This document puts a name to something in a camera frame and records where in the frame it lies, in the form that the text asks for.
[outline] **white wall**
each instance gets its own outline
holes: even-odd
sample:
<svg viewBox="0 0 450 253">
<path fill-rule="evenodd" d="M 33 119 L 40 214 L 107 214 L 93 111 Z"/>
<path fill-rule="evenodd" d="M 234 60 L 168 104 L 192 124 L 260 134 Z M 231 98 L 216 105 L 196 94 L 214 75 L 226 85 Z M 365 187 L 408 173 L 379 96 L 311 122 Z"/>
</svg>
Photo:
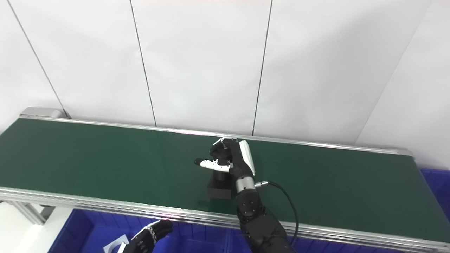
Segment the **white wall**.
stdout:
<svg viewBox="0 0 450 253">
<path fill-rule="evenodd" d="M 8 2 L 0 1 L 0 133 L 29 106 L 61 109 Z"/>
<path fill-rule="evenodd" d="M 450 167 L 450 1 L 434 0 L 357 145 L 407 147 L 423 167 Z"/>
<path fill-rule="evenodd" d="M 0 131 L 58 96 L 73 118 L 397 146 L 450 167 L 447 0 L 274 0 L 267 44 L 269 0 L 10 1 L 49 80 L 1 2 Z"/>
</svg>

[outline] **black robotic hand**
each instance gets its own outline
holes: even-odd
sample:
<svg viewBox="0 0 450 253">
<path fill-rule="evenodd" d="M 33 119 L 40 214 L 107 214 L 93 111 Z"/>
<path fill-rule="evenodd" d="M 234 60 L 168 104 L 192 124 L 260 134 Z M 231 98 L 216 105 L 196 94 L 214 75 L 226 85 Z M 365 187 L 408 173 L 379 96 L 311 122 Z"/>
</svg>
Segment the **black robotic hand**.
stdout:
<svg viewBox="0 0 450 253">
<path fill-rule="evenodd" d="M 212 145 L 210 155 L 213 157 L 211 164 L 202 164 L 202 159 L 198 159 L 196 164 L 217 171 L 228 171 L 233 176 L 237 192 L 237 216 L 252 252 L 295 253 L 295 249 L 287 240 L 286 230 L 262 204 L 256 190 L 256 187 L 266 184 L 281 187 L 270 181 L 254 183 L 253 159 L 247 142 L 221 138 Z"/>
<path fill-rule="evenodd" d="M 160 220 L 145 226 L 130 241 L 122 243 L 118 253 L 151 253 L 155 244 L 172 232 L 172 222 Z"/>
</svg>

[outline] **green conveyor belt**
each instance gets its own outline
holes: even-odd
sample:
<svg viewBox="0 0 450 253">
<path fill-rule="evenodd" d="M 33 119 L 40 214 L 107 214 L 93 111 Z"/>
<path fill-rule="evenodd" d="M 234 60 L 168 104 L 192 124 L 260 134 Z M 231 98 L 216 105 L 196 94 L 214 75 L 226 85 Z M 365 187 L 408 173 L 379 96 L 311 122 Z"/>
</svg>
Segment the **green conveyor belt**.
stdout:
<svg viewBox="0 0 450 253">
<path fill-rule="evenodd" d="M 235 214 L 209 200 L 215 136 L 18 119 L 0 135 L 0 186 Z M 249 140 L 256 181 L 291 195 L 305 224 L 450 242 L 450 225 L 410 156 Z M 293 222 L 284 195 L 263 203 Z"/>
</svg>

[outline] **white object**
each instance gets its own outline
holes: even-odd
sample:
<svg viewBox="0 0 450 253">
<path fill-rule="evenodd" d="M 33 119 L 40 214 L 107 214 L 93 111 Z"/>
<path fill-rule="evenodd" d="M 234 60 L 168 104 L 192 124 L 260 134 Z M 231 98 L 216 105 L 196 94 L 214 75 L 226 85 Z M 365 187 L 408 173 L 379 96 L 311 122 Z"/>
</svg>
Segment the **white object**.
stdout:
<svg viewBox="0 0 450 253">
<path fill-rule="evenodd" d="M 112 241 L 110 244 L 106 245 L 105 247 L 103 247 L 103 252 L 104 253 L 111 253 L 113 251 L 113 249 L 115 247 L 117 247 L 118 245 L 120 245 L 119 248 L 119 252 L 121 252 L 121 250 L 123 251 L 123 248 L 125 247 L 125 245 L 129 243 L 128 238 L 126 237 L 126 235 L 122 235 L 121 237 L 115 239 L 114 241 Z"/>
</svg>

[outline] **blue plastic bin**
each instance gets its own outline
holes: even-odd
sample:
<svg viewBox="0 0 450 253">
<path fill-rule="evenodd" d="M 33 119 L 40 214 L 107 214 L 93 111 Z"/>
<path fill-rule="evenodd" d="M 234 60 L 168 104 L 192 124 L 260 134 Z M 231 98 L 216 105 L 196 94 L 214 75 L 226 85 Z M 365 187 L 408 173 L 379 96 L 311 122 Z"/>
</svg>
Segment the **blue plastic bin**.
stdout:
<svg viewBox="0 0 450 253">
<path fill-rule="evenodd" d="M 425 180 L 450 218 L 450 171 L 422 169 Z M 126 235 L 131 239 L 155 220 L 104 212 L 73 210 L 49 253 L 102 253 L 103 247 Z M 301 253 L 399 253 L 395 250 L 300 238 Z M 239 230 L 174 222 L 173 232 L 160 240 L 154 253 L 251 253 Z"/>
</svg>

